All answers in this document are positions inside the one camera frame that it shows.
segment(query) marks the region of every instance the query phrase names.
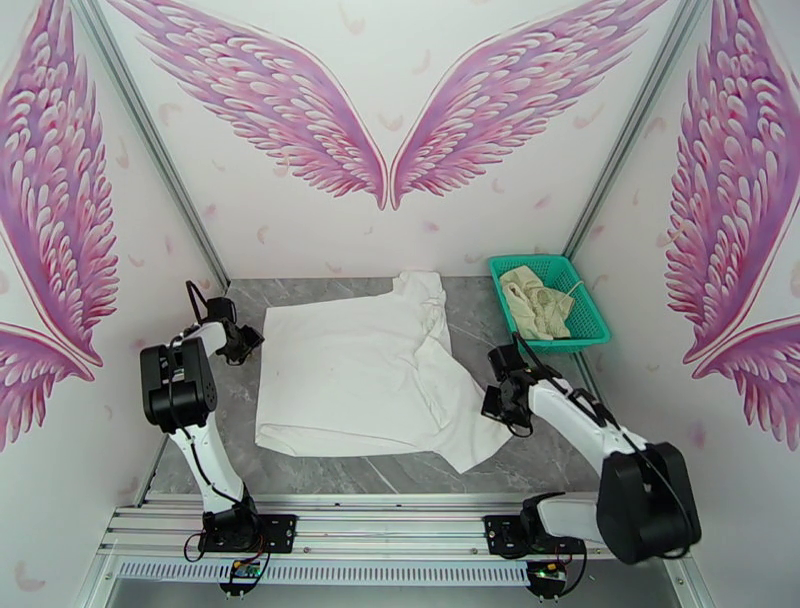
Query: beige cloth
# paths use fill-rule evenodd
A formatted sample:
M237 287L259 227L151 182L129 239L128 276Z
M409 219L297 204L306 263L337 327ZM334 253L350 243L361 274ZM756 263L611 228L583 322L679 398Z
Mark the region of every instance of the beige cloth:
M565 325L575 299L557 289L545 287L527 266L509 270L500 277L503 295L519 335L525 340L553 340L571 337Z

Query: white wall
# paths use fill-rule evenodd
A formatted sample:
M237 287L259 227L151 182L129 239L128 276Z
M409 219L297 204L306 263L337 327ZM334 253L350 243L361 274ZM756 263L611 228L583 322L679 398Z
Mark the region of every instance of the white wall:
M25 1L4 6L0 58L5 69L0 86L16 65L38 5ZM20 608L71 605L113 507L131 501L161 438L142 413L138 350L163 341L190 320L185 278L208 281L215 289L77 24L75 39L79 53L88 56L90 79L97 84L108 157L105 175L112 184L117 237L112 252L119 258L119 291L116 312L94 327L92 345L103 366L86 366L95 380L69 377L56 383L46 400L41 428L34 422L29 432L0 452L0 604ZM0 171L8 184L7 162ZM0 196L3 205L16 202L8 189ZM52 339L2 245L0 273L0 321ZM7 372L0 365L10 382ZM7 414L7 389L0 390L0 399L0 409Z
M463 53L520 23L538 22L581 4L577 0L232 0L224 7L213 0L181 3L243 24L251 32L267 30L313 53L349 96L387 165L437 83ZM486 273L485 259L490 255L559 251L678 2L655 0L654 5L660 6L644 19L647 31L633 45L633 54L608 71L597 88L554 117L544 133L515 148L502 163L486 166L486 174L466 187L442 198L414 191L397 211L390 205L380 211L374 197L365 192L334 199L286 175L280 155L277 161L269 158L234 135L227 122L154 64L153 53L137 40L143 36L139 26L113 3L100 4L231 275L259 278L387 276L408 268L474 275ZM650 0L631 0L625 6L643 4ZM626 25L623 31L630 29ZM598 56L611 48L607 42L599 46ZM175 50L179 45L170 47ZM259 70L253 80L263 84L270 76Z
M773 52L800 73L800 5L753 0L753 6L763 15ZM675 246L666 244L666 230L679 118L687 99L687 74L694 69L698 45L709 40L710 22L707 14L699 24L597 218L595 237L577 256L579 271L595 285L594 297L613 333L611 343L588 356L619 417L652 440L671 441L683 451L703 526L703 540L693 553L717 606L795 606L800 592L800 454L763 431L758 419L748 424L743 397L732 380L717 373L692 378L697 362L682 363L693 343L692 325L667 308L672 300L665 287L665 251ZM796 104L800 97L796 91L793 95ZM787 108L779 120L788 116ZM789 125L785 129L791 132ZM780 155L780 162L794 158L792 154ZM773 202L787 208L791 200ZM738 330L800 311L798 235L795 219ZM757 233L751 238L758 238ZM698 271L704 269L698 265ZM787 347L796 344L776 345L775 351L785 353ZM780 385L774 377L770 382ZM796 397L787 404L788 417L798 413L800 391L791 383L787 391Z

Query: green plastic basket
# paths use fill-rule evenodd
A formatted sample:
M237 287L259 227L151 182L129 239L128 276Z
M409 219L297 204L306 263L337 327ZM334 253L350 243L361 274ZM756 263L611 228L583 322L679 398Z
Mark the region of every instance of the green plastic basket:
M509 270L527 266L542 280L545 287L552 287L567 293L581 278L572 263L561 255L506 255L489 259L494 288L506 317L509 334L517 331L517 324L508 309L508 303L500 286L500 277ZM577 353L592 344L603 344L611 339L608 325L600 316L600 311L592 301L586 285L578 286L572 292L575 305L567 317L567 328L572 338L565 340L527 340L537 353Z

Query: pink feather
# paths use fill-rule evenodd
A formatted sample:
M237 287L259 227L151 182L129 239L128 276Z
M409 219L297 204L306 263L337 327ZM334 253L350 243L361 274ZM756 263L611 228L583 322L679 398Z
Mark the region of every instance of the pink feather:
M43 0L0 95L0 233L48 329L96 365L92 327L117 291L101 137L72 18Z
M440 81L392 163L392 206L483 175L594 89L665 0L590 0L467 51Z
M800 444L800 315L762 323L727 340L693 377L719 372L744 396L747 422L791 450Z
M63 345L31 329L0 322L0 452L31 423L42 426L53 384L68 376L93 380Z
M155 63L234 133L334 196L386 205L383 157L334 76L302 47L171 0L109 0Z
M672 179L670 308L694 324L684 362L742 322L797 211L800 111L749 0L715 0L689 76Z

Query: marble tabletop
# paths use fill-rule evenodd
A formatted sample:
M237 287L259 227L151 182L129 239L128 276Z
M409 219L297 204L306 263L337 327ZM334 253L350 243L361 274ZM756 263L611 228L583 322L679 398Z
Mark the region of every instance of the marble tabletop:
M443 278L453 356L486 387L494 382L487 353L509 342L491 279ZM391 279L240 279L228 297L239 323L261 329L266 309L371 296L392 289ZM582 386L569 356L544 358L573 386ZM586 460L546 422L534 419L533 435L512 438L492 458L459 475L430 452L361 458L298 458L255 444L260 353L240 367L211 361L219 393L217 424L231 464L251 494L499 493L590 491L597 475ZM198 493L178 448L167 442L151 493Z

